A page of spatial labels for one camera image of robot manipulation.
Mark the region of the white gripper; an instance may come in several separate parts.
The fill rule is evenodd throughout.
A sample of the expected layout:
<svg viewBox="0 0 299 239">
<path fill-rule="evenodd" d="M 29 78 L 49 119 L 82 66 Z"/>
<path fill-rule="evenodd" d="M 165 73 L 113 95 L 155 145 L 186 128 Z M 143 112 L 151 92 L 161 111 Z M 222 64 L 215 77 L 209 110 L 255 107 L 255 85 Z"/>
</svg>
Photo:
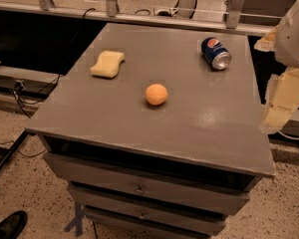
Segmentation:
<svg viewBox="0 0 299 239">
<path fill-rule="evenodd" d="M 270 77 L 265 93 L 262 127 L 281 129 L 299 109 L 299 0 L 281 19 L 278 28 L 272 28 L 259 39 L 254 49 L 275 51 L 278 62 L 291 66 L 280 76 Z"/>
</svg>

